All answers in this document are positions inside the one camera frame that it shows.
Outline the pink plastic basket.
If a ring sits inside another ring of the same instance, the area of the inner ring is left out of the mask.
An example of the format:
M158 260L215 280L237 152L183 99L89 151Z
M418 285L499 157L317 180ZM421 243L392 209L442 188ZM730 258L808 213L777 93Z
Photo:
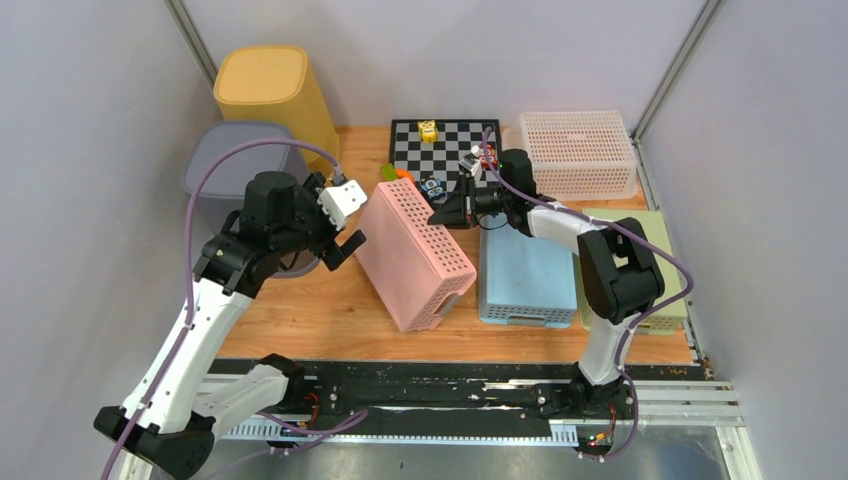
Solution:
M355 256L401 332L435 328L477 279L450 232L408 179L377 184L358 229Z

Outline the light blue plastic basket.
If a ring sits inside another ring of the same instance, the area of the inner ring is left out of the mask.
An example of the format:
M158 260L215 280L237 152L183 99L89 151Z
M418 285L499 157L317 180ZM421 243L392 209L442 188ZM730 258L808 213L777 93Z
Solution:
M573 254L530 238L503 214L480 225L478 313L486 324L568 328L577 312Z

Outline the large white plastic basket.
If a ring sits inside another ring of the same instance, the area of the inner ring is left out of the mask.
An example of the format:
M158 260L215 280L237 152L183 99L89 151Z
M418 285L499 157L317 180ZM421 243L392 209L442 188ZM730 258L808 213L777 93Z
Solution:
M633 197L638 160L616 110L523 112L502 132L503 148L526 151L537 190L558 200Z

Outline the grey and yellow laundry bin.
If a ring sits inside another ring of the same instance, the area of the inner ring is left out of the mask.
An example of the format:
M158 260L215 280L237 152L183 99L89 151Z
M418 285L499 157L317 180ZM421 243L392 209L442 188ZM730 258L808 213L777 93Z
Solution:
M198 275L260 285L315 269L320 259L307 249L298 220L298 191L313 172L304 150L325 153L278 124L225 121L201 135L183 184L189 208L215 215L219 232L201 253Z

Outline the yellow slatted laundry bin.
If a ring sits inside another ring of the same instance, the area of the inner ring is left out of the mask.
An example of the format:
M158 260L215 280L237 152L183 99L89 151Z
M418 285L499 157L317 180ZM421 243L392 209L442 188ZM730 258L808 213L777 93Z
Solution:
M336 157L339 136L307 52L269 44L238 48L222 61L213 95L226 120L263 121Z

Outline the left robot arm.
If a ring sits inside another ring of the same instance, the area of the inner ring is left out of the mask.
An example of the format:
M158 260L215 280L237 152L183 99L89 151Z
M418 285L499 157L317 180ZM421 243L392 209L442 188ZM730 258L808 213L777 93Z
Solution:
M175 479L194 476L215 443L250 416L272 406L298 411L307 393L304 370L277 354L259 360L233 383L199 389L224 339L285 258L313 256L338 268L365 241L336 241L366 204L353 180L327 185L281 171L248 182L243 205L202 249L172 331L136 389L119 406L102 408L97 431Z

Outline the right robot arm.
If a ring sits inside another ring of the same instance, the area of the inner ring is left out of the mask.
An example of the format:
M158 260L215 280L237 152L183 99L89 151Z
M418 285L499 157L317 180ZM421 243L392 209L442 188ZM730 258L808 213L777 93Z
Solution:
M469 229L483 215L504 214L514 230L575 254L592 326L577 372L549 413L569 410L596 417L624 395L624 360L641 318L665 291L664 278L641 223L593 219L538 192L526 151L508 149L491 160L468 153L447 200L431 225Z

